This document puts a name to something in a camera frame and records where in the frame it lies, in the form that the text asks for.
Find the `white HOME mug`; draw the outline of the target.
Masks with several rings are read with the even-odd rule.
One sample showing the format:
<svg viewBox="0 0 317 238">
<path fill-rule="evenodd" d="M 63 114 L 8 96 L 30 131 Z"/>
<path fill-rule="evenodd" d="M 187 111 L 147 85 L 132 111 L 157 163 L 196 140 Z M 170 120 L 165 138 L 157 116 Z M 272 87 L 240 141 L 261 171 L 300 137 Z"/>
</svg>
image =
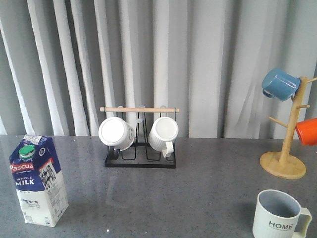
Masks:
<svg viewBox="0 0 317 238">
<path fill-rule="evenodd" d="M 291 195 L 274 189 L 261 191 L 253 221 L 255 238 L 305 238 L 312 215 Z"/>
</svg>

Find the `blue white milk carton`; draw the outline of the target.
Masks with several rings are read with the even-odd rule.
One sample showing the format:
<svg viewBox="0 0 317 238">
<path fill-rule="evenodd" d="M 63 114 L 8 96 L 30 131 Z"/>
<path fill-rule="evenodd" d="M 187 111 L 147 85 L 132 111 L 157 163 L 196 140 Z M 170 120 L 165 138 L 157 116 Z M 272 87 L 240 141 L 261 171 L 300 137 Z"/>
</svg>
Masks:
<svg viewBox="0 0 317 238">
<path fill-rule="evenodd" d="M 9 163 L 25 222 L 54 227 L 69 203 L 53 139 L 25 135 Z"/>
</svg>

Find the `smooth white mug on rack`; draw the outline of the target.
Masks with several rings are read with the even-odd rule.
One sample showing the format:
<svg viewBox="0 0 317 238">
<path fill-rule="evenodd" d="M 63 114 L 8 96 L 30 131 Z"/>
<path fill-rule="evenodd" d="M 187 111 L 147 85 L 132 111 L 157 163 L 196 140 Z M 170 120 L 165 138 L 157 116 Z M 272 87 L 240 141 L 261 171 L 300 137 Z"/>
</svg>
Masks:
<svg viewBox="0 0 317 238">
<path fill-rule="evenodd" d="M 135 132 L 134 128 L 123 119 L 110 117 L 101 123 L 99 138 L 103 144 L 123 151 L 134 142 Z"/>
</svg>

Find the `wooden mug tree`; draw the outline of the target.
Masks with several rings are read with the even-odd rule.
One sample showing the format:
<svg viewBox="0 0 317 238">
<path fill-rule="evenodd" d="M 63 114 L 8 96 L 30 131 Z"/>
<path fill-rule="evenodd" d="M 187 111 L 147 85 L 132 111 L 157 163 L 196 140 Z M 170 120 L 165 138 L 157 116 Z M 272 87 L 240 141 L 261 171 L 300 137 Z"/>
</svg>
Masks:
<svg viewBox="0 0 317 238">
<path fill-rule="evenodd" d="M 295 156 L 289 154 L 293 141 L 296 123 L 299 112 L 302 108 L 308 108 L 309 105 L 303 105 L 302 100 L 305 94 L 306 85 L 316 81 L 316 78 L 308 79 L 301 77 L 299 89 L 292 97 L 292 108 L 287 124 L 270 118 L 272 121 L 286 127 L 286 135 L 280 152 L 267 152 L 261 155 L 260 165 L 268 173 L 284 179 L 300 179 L 306 173 L 305 164 Z"/>
</svg>

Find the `ribbed white mug on rack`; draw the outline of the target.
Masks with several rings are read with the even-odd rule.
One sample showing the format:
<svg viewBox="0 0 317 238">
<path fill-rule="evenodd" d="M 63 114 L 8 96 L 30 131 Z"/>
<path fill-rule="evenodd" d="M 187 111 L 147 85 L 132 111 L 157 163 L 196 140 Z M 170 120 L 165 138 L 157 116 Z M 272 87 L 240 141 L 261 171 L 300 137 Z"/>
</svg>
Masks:
<svg viewBox="0 0 317 238">
<path fill-rule="evenodd" d="M 161 117 L 154 121 L 149 134 L 149 144 L 156 151 L 162 152 L 165 158 L 174 152 L 173 143 L 179 128 L 177 122 L 169 117 Z"/>
</svg>

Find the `orange mug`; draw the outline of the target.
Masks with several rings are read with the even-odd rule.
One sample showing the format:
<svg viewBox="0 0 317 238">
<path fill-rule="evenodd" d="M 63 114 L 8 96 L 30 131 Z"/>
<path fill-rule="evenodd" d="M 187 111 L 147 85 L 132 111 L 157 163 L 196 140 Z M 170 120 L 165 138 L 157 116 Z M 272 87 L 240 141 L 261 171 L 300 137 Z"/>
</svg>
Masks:
<svg viewBox="0 0 317 238">
<path fill-rule="evenodd" d="M 303 145 L 314 146 L 317 144 L 317 118 L 298 122 L 295 129 Z"/>
</svg>

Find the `blue mug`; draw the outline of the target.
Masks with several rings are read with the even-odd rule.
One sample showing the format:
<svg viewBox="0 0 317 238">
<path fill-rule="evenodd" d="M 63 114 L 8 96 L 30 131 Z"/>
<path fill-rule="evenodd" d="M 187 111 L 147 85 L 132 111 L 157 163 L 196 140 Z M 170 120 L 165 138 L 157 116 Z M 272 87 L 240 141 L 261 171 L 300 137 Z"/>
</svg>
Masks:
<svg viewBox="0 0 317 238">
<path fill-rule="evenodd" d="M 280 68 L 274 68 L 262 81 L 262 89 L 265 96 L 276 97 L 283 102 L 295 95 L 300 84 L 300 78 L 294 77 Z"/>
</svg>

